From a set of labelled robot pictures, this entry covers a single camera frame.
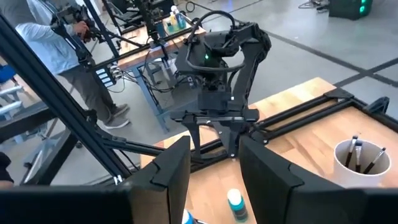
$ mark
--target man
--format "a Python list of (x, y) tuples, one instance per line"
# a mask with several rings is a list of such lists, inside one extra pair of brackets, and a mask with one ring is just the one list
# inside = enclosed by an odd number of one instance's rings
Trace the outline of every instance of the man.
[[(0, 0), (3, 16), (50, 72), (66, 78), (79, 92), (87, 107), (96, 110), (98, 119), (106, 128), (124, 127), (129, 120), (121, 115), (129, 109), (128, 105), (116, 106), (99, 78), (85, 71), (78, 63), (75, 51), (50, 28), (53, 9), (44, 0)], [(69, 24), (65, 28), (72, 36), (84, 36), (88, 30), (84, 22)]]

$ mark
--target wooden tabletop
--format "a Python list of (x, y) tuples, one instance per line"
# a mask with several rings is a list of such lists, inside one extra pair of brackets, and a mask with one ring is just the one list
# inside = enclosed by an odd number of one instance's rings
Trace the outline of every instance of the wooden tabletop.
[[(187, 28), (189, 29), (191, 27), (190, 24), (187, 23)], [(199, 29), (197, 29), (195, 31), (196, 34), (198, 35), (202, 35), (205, 34), (206, 31), (199, 27)], [(166, 44), (166, 50), (168, 52), (170, 51), (175, 51), (178, 47), (180, 47), (182, 45), (182, 41), (184, 40), (184, 38), (187, 38), (190, 35), (190, 33), (181, 35), (179, 37), (174, 38), (173, 40), (170, 40), (167, 42)], [(136, 29), (134, 31), (131, 31), (127, 34), (123, 35), (124, 38), (130, 39), (131, 41), (137, 42), (138, 44), (146, 44), (147, 40), (148, 40), (148, 33), (147, 33), (147, 27), (141, 27), (139, 29)], [(126, 52), (130, 52), (134, 49), (137, 49), (138, 47), (132, 44), (129, 44), (125, 41), (121, 42), (121, 49), (119, 51), (119, 54), (124, 54)], [(142, 63), (145, 61), (145, 57), (148, 54), (148, 50), (143, 50), (139, 53), (136, 53), (128, 58), (119, 60), (118, 62), (118, 66), (120, 69), (127, 69), (128, 67), (137, 65), (138, 63)], [(149, 53), (148, 58), (159, 58), (161, 57), (163, 54), (162, 50), (159, 48), (157, 50), (153, 50), (151, 53)]]
[[(333, 85), (321, 78), (314, 78), (258, 101), (252, 104), (250, 108), (257, 108), (261, 115), (260, 119), (265, 119), (334, 88)], [(293, 119), (330, 104), (332, 102), (325, 103)], [(396, 178), (398, 166), (395, 166), (396, 161), (398, 162), (398, 151), (396, 150), (398, 134), (355, 108), (347, 108), (285, 134), (272, 140), (267, 147), (299, 166), (328, 179), (333, 172), (334, 147), (343, 140), (351, 139), (354, 134), (357, 134), (361, 139), (388, 149), (392, 159), (392, 168), (382, 181), (382, 186), (398, 187), (398, 178)], [(189, 133), (178, 134), (156, 145), (167, 148), (184, 135), (189, 135)], [(201, 128), (202, 144), (215, 138), (217, 138), (217, 135), (212, 130), (206, 127)], [(145, 166), (152, 159), (153, 157), (141, 156), (141, 165)], [(249, 212), (247, 223), (256, 223), (244, 188), (238, 160), (227, 159), (191, 174), (185, 207), (192, 212), (195, 218), (207, 223), (235, 223), (226, 199), (227, 191), (232, 188), (239, 189), (243, 194)]]

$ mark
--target pen holder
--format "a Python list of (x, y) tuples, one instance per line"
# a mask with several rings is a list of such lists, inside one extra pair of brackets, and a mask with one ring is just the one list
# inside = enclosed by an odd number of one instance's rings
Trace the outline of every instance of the pen holder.
[(388, 152), (384, 152), (382, 156), (374, 163), (373, 168), (368, 174), (363, 174), (365, 168), (377, 157), (381, 151), (381, 147), (367, 141), (362, 141), (362, 150), (360, 153), (361, 171), (356, 172), (356, 151), (353, 150), (351, 160), (348, 167), (345, 167), (346, 158), (349, 153), (351, 139), (340, 142), (335, 147), (334, 153), (334, 169), (331, 180), (344, 188), (358, 187), (378, 187), (381, 180), (391, 168), (391, 160)]

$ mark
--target floor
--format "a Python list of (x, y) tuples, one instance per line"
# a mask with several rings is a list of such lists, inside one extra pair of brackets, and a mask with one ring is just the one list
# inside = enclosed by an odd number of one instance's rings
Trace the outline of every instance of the floor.
[[(185, 1), (179, 1), (179, 8), (185, 10)], [(321, 77), (337, 86), (342, 86), (367, 103), (381, 96), (391, 99), (387, 113), (398, 119), (398, 1), (374, 0), (368, 17), (358, 21), (329, 18), (328, 13), (317, 13), (313, 9), (299, 9), (304, 0), (194, 0), (196, 8), (188, 16), (201, 17), (213, 10), (230, 12), (239, 21), (257, 22), (270, 36), (272, 49), (257, 70), (249, 102), (261, 100), (289, 87)], [(109, 29), (114, 29), (109, 19), (103, 21)], [(224, 30), (230, 21), (224, 17), (211, 16), (205, 20), (206, 30)], [(110, 58), (111, 53), (105, 44), (91, 43), (95, 60), (100, 62)], [(237, 54), (227, 58), (230, 64), (242, 61)], [(60, 80), (67, 90), (70, 85)], [(128, 103), (131, 111), (126, 115), (132, 124), (112, 131), (117, 136), (131, 141), (153, 144), (184, 131), (176, 123), (168, 122), (170, 132), (165, 134), (157, 123), (141, 90), (134, 83), (119, 82), (111, 87), (117, 103)], [(82, 104), (78, 93), (72, 91), (75, 99)], [(160, 96), (163, 103), (168, 96)], [(26, 104), (32, 97), (21, 96)], [(52, 135), (64, 128), (57, 122)], [(22, 160), (29, 153), (27, 146), (35, 146), (39, 139), (31, 139), (24, 144), (7, 150), (12, 158), (9, 172), (18, 182), (24, 175)], [(139, 163), (139, 157), (129, 154)], [(106, 171), (84, 149), (74, 149), (61, 171), (53, 181), (54, 185), (92, 184), (106, 177)]]

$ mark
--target sneaker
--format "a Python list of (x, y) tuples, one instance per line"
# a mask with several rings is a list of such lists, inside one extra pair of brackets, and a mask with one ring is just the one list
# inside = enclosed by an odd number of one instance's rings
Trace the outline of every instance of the sneaker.
[(111, 121), (104, 123), (106, 129), (116, 129), (116, 128), (123, 128), (128, 125), (130, 121), (126, 118), (112, 118)]
[(115, 117), (123, 115), (125, 112), (127, 112), (130, 109), (129, 105), (126, 103), (120, 106), (117, 106), (115, 110), (113, 111), (112, 115)]

